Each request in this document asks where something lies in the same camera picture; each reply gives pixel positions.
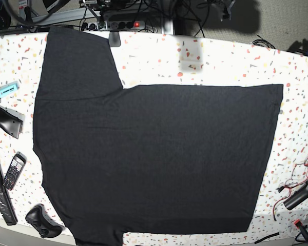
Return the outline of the long black bar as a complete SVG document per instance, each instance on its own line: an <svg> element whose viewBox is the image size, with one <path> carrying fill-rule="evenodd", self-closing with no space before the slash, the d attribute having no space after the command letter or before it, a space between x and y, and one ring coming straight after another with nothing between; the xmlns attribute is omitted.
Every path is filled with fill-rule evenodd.
<svg viewBox="0 0 308 246"><path fill-rule="evenodd" d="M3 185L3 177L0 168L0 213L8 226L17 224L17 216L10 201L7 189Z"/></svg>

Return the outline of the black remote control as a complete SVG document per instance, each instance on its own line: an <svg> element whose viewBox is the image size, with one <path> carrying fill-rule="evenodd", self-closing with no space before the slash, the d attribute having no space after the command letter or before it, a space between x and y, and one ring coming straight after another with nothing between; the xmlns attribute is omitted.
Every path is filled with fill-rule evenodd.
<svg viewBox="0 0 308 246"><path fill-rule="evenodd" d="M3 185L7 190L13 190L26 162L27 158L22 153L17 152L14 155L8 168L8 171L3 179Z"/></svg>

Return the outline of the red black clamp tool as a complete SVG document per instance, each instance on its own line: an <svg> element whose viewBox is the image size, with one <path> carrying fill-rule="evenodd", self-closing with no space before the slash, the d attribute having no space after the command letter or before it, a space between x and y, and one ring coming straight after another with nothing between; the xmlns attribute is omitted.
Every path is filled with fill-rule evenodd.
<svg viewBox="0 0 308 246"><path fill-rule="evenodd" d="M302 235L303 237L303 241L308 243L308 232L305 228L305 226L302 224L302 222L300 220L296 220L294 222L294 225L296 226L296 228L298 228L300 230L300 234Z"/></svg>

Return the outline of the power strip with red switch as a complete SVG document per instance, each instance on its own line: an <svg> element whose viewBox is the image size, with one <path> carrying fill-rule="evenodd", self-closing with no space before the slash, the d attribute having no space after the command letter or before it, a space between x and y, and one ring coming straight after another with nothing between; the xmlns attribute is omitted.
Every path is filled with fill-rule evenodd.
<svg viewBox="0 0 308 246"><path fill-rule="evenodd" d="M82 30L87 31L129 31L129 30L142 30L145 28L145 22L143 20L132 21L104 21L104 25L100 25L96 22L84 23L81 26Z"/></svg>

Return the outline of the black game controller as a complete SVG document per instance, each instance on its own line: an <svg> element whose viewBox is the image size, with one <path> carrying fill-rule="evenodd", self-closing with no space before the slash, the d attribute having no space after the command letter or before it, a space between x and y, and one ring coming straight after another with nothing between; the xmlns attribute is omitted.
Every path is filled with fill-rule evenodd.
<svg viewBox="0 0 308 246"><path fill-rule="evenodd" d="M54 238L62 232L60 225L53 225L44 217L43 209L40 205L34 206L26 214L25 220L37 230L41 238Z"/></svg>

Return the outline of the turquoise highlighter pen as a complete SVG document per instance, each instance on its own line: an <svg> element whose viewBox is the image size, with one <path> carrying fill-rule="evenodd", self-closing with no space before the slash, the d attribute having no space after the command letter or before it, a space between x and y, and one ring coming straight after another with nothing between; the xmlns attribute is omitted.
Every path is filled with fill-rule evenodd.
<svg viewBox="0 0 308 246"><path fill-rule="evenodd" d="M13 92L19 89L18 82L14 81L13 83L9 83L3 87L0 87L0 99L12 94Z"/></svg>

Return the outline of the grey table clamp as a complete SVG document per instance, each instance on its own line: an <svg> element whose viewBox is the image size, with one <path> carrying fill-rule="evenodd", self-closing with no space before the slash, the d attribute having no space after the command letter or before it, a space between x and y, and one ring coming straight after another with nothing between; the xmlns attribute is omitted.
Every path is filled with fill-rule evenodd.
<svg viewBox="0 0 308 246"><path fill-rule="evenodd" d="M121 46L120 34L118 31L110 31L108 40L111 48L117 48Z"/></svg>

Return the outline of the black T-shirt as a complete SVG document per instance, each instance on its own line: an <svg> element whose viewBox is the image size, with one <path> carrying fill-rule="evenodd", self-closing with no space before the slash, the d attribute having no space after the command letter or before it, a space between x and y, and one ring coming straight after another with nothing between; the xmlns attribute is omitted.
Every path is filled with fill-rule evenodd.
<svg viewBox="0 0 308 246"><path fill-rule="evenodd" d="M33 114L42 186L77 245L246 232L283 85L124 89L107 39L47 36Z"/></svg>

